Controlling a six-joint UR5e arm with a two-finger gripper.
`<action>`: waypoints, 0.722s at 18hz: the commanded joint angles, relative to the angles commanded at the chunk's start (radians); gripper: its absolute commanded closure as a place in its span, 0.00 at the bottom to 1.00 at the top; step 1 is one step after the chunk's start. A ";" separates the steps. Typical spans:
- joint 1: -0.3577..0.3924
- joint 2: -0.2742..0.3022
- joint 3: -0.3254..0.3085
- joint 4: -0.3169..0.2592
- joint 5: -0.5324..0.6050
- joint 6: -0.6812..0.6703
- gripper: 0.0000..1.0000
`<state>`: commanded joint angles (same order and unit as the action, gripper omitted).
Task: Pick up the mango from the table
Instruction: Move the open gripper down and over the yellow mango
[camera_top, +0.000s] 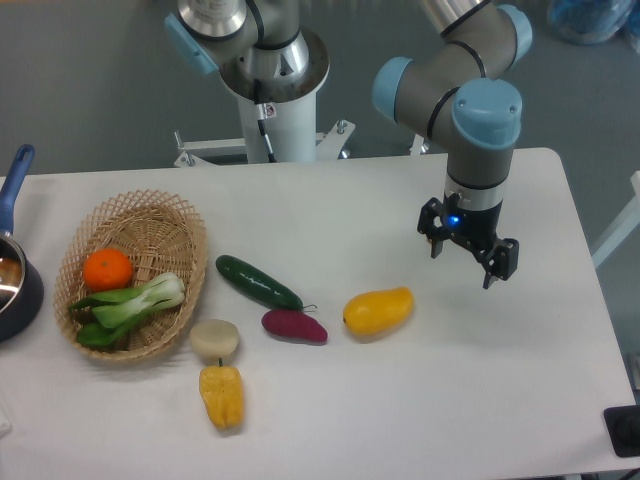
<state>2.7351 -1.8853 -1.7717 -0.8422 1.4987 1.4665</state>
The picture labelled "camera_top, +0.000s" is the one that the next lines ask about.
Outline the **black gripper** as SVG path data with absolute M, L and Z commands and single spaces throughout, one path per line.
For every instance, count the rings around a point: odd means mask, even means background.
M 443 204 L 432 197 L 421 207 L 417 231 L 426 237 L 432 258 L 440 255 L 447 240 L 480 254 L 479 263 L 485 270 L 483 288 L 489 289 L 497 280 L 507 281 L 518 266 L 519 242 L 501 239 L 496 233 L 501 207 L 499 203 L 488 210 L 473 211 L 462 207 L 457 193 L 444 195 Z

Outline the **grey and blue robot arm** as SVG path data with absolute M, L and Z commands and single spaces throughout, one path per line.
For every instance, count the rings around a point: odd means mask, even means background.
M 388 60 L 372 87 L 386 118 L 443 148 L 444 192 L 421 209 L 417 229 L 438 255 L 469 251 L 484 281 L 508 279 L 519 245 L 496 228 L 522 98 L 503 79 L 529 49 L 532 28 L 511 5 L 427 1 L 443 48 L 431 61 Z M 202 74 L 218 73 L 238 101 L 248 160 L 316 158 L 316 94 L 329 72 L 323 41 L 300 21 L 296 1 L 181 1 L 164 22 L 175 49 Z

